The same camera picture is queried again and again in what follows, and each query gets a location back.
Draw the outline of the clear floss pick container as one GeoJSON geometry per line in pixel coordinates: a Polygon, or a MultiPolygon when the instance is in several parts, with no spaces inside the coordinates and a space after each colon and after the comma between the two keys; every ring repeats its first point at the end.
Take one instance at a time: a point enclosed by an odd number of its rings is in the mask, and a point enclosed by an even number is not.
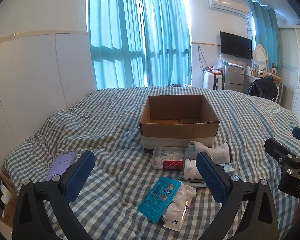
{"type": "Polygon", "coordinates": [[[182,170],[187,159],[184,147],[156,146],[152,155],[152,167],[159,170],[182,170]]]}

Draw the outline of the black wall television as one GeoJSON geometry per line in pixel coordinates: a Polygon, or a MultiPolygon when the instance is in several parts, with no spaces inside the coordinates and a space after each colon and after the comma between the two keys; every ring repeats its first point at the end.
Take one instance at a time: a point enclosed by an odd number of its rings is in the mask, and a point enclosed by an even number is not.
{"type": "Polygon", "coordinates": [[[221,54],[232,55],[235,57],[251,60],[252,40],[221,31],[220,50],[221,54]]]}

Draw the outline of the teal blister pill pack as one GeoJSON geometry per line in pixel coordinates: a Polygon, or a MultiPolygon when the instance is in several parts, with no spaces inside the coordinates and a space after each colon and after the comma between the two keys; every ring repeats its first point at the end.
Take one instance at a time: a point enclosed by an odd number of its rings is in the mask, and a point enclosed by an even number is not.
{"type": "Polygon", "coordinates": [[[160,177],[138,205],[138,210],[152,223],[157,223],[180,186],[178,180],[160,177]]]}

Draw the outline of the white suitcase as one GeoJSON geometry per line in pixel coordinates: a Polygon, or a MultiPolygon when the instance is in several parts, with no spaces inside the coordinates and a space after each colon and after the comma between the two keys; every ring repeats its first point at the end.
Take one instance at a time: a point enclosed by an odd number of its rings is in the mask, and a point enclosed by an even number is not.
{"type": "Polygon", "coordinates": [[[213,89],[214,88],[215,75],[212,72],[204,72],[203,75],[203,88],[213,89]]]}

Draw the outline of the teal right curtain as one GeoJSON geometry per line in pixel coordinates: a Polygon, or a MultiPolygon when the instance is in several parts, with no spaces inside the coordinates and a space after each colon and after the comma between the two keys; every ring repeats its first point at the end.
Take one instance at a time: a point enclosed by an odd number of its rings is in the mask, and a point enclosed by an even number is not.
{"type": "Polygon", "coordinates": [[[148,86],[192,82],[190,32],[184,0],[140,0],[148,86]]]}

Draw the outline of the clear plastic bag on fridge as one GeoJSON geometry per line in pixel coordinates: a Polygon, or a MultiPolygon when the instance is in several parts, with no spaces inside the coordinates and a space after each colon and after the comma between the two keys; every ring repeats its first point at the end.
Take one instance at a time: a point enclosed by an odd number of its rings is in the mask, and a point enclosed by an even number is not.
{"type": "Polygon", "coordinates": [[[224,61],[225,61],[225,59],[222,56],[220,56],[217,59],[217,61],[213,64],[212,68],[214,70],[219,70],[219,69],[221,70],[221,69],[223,69],[224,61]]]}

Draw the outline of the oval white mirror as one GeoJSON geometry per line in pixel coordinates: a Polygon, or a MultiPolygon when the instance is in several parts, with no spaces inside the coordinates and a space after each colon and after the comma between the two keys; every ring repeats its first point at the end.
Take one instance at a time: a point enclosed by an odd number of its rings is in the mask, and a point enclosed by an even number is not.
{"type": "Polygon", "coordinates": [[[253,67],[257,70],[263,71],[268,64],[268,56],[264,47],[261,44],[257,44],[253,52],[253,67]]]}

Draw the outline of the white folded sock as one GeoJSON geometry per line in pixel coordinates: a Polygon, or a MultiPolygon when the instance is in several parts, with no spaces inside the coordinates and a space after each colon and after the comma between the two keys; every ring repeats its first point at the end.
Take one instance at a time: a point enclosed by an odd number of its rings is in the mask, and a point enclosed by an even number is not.
{"type": "Polygon", "coordinates": [[[186,159],[184,161],[184,174],[183,178],[185,180],[202,180],[202,176],[200,175],[196,161],[186,159]]]}

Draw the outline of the blue tissue packet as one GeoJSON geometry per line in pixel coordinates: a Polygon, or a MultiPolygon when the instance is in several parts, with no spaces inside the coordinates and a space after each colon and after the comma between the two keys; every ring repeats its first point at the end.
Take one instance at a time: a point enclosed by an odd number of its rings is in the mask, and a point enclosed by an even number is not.
{"type": "Polygon", "coordinates": [[[229,164],[219,164],[223,168],[223,170],[228,174],[228,176],[232,176],[235,173],[235,169],[229,164]]]}

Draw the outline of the white wardrobe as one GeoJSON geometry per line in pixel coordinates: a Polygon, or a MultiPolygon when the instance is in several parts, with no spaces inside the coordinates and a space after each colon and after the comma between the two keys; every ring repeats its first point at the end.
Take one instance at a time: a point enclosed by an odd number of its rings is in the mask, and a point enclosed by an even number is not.
{"type": "Polygon", "coordinates": [[[300,124],[300,26],[279,29],[281,37],[281,83],[286,92],[283,106],[291,110],[300,124]]]}

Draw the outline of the white cream tube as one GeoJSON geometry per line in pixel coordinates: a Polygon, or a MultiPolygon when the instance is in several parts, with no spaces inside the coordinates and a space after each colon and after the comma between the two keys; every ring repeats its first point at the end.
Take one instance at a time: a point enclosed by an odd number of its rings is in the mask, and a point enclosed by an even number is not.
{"type": "Polygon", "coordinates": [[[173,220],[170,220],[170,221],[166,221],[164,224],[163,224],[163,227],[164,228],[167,228],[167,229],[170,229],[170,230],[173,230],[173,231],[176,231],[176,232],[180,232],[181,231],[181,228],[183,226],[183,223],[184,223],[184,220],[189,212],[189,209],[190,209],[190,206],[191,206],[191,202],[192,200],[189,199],[187,202],[186,202],[186,205],[185,205],[185,208],[183,210],[183,213],[179,216],[177,216],[176,218],[174,218],[173,220]]]}

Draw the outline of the teal left curtain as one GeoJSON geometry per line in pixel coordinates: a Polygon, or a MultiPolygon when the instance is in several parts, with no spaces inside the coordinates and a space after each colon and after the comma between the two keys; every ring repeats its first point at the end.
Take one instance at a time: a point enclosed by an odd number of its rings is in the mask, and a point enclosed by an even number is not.
{"type": "Polygon", "coordinates": [[[98,89],[143,87],[136,0],[89,0],[90,50],[98,89]]]}

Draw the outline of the purple screen smartphone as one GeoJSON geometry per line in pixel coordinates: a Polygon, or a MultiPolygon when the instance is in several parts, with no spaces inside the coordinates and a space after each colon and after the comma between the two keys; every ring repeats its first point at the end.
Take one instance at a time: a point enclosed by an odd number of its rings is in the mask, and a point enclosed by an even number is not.
{"type": "Polygon", "coordinates": [[[75,151],[57,155],[52,165],[50,166],[45,180],[49,181],[55,175],[61,176],[66,171],[66,169],[74,163],[75,156],[75,151]]]}

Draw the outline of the cardboard box beside bed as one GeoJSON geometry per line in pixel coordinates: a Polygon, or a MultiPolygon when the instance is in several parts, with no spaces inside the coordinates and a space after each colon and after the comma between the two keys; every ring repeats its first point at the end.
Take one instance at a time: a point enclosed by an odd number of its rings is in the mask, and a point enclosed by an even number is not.
{"type": "Polygon", "coordinates": [[[10,179],[0,172],[0,233],[4,239],[12,239],[17,198],[10,179]]]}

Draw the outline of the teal side window curtain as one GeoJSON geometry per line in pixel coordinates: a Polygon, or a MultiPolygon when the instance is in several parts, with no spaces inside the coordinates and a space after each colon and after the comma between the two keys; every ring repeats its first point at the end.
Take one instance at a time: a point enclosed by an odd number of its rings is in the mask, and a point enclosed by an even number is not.
{"type": "Polygon", "coordinates": [[[255,42],[265,49],[268,68],[271,70],[274,64],[276,73],[281,74],[281,40],[275,10],[257,0],[248,0],[248,4],[255,23],[255,42]]]}

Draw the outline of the silver mini fridge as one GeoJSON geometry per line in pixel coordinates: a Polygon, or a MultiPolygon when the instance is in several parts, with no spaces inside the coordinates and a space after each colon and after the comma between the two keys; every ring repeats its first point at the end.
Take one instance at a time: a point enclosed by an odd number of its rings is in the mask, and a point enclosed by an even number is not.
{"type": "Polygon", "coordinates": [[[233,64],[224,65],[224,90],[243,91],[244,69],[233,64]]]}

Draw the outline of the checkered bed cover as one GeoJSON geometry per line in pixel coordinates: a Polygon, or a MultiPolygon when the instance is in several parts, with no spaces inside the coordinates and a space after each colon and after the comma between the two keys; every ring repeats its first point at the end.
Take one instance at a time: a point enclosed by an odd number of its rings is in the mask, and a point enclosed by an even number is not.
{"type": "Polygon", "coordinates": [[[151,223],[138,211],[160,177],[180,177],[177,171],[152,167],[139,130],[147,97],[170,94],[202,94],[208,99],[220,120],[214,145],[230,145],[231,164],[243,181],[269,182],[279,234],[284,236],[298,200],[278,190],[280,167],[266,154],[264,142],[274,138],[300,157],[300,141],[292,135],[299,123],[277,103],[239,92],[193,87],[98,90],[68,110],[54,112],[6,157],[2,169],[19,191],[26,178],[43,181],[58,154],[90,150],[95,167],[70,206],[92,239],[198,239],[221,208],[207,189],[197,192],[179,232],[151,223]]]}

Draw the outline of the white air conditioner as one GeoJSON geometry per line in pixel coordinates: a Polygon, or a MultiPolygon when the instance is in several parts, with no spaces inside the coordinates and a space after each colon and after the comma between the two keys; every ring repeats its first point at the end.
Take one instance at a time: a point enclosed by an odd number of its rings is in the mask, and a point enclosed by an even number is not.
{"type": "Polygon", "coordinates": [[[232,0],[208,0],[209,8],[241,17],[249,16],[249,7],[246,4],[232,0]]]}

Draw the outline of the brown cardboard box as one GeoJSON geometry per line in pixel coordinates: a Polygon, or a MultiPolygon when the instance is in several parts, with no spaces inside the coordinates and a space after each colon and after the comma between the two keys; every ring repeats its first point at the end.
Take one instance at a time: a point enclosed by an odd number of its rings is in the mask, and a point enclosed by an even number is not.
{"type": "Polygon", "coordinates": [[[219,123],[203,95],[151,95],[140,119],[141,144],[146,153],[156,146],[187,147],[190,141],[211,147],[219,123]]]}

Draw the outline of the black jacket on chair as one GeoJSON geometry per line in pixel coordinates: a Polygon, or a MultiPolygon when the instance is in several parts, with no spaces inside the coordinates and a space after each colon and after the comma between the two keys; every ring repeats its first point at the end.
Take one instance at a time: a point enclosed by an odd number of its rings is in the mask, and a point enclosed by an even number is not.
{"type": "Polygon", "coordinates": [[[247,94],[275,101],[278,88],[274,79],[271,76],[266,76],[255,80],[249,87],[247,94]]]}

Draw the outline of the white lace cloth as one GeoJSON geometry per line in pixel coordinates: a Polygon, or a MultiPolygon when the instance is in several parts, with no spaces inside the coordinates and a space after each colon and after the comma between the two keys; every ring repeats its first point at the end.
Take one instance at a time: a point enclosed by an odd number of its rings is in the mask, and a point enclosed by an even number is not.
{"type": "Polygon", "coordinates": [[[181,216],[185,209],[186,202],[196,195],[197,191],[194,187],[181,184],[169,206],[164,211],[162,215],[163,220],[166,222],[181,216]]]}

